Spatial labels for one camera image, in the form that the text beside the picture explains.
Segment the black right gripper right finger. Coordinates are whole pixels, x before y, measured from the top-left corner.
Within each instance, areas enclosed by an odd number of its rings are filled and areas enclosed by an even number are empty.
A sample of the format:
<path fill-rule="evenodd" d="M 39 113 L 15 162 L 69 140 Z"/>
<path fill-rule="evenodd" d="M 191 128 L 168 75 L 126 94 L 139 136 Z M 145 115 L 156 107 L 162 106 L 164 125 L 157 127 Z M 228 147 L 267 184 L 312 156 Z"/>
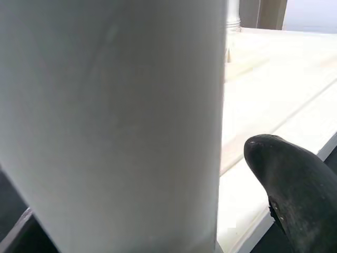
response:
<path fill-rule="evenodd" d="M 248 138 L 244 158 L 292 251 L 336 252 L 336 173 L 314 153 L 277 135 Z"/>

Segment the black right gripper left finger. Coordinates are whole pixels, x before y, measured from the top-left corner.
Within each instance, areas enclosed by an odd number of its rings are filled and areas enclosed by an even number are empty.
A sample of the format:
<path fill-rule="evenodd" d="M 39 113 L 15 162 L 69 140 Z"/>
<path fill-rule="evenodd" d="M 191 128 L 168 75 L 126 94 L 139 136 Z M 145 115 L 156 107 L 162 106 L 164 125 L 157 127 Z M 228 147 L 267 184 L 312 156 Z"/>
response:
<path fill-rule="evenodd" d="M 27 208 L 1 241 L 1 252 L 50 253 L 59 251 L 35 219 L 32 209 Z"/>

